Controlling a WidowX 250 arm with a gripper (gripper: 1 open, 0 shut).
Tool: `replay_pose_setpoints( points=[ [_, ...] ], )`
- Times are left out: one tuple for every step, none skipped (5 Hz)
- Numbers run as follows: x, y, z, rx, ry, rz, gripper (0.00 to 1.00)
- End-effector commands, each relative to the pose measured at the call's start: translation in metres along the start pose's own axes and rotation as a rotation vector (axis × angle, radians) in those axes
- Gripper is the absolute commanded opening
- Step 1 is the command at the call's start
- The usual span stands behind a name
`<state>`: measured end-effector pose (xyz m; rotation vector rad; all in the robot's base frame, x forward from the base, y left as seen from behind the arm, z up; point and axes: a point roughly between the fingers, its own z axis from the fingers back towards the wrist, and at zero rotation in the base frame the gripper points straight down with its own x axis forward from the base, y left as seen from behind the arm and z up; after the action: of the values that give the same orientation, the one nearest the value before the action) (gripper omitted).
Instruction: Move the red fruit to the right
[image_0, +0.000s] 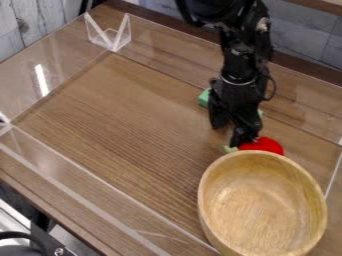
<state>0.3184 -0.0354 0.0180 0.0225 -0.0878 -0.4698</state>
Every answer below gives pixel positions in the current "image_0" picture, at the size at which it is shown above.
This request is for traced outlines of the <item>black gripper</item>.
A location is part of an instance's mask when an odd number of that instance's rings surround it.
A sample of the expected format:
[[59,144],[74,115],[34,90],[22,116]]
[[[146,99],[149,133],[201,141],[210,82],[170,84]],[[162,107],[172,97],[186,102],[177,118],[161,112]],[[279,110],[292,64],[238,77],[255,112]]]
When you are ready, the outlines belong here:
[[209,81],[208,114],[213,129],[232,122],[234,125],[230,147],[249,143],[257,137],[261,120],[257,108],[265,101],[267,78],[259,77],[244,84],[230,84],[222,79]]

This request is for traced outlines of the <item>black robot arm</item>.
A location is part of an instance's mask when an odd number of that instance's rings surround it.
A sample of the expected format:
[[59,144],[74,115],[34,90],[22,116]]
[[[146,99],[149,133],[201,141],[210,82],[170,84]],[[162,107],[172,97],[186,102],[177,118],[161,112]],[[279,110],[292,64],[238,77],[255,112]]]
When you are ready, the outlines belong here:
[[222,66],[209,81],[208,115],[217,129],[233,124],[229,145],[237,147],[259,137],[259,104],[272,99],[275,83],[267,64],[272,58],[271,22],[261,0],[174,0],[184,21],[212,25],[218,34]]

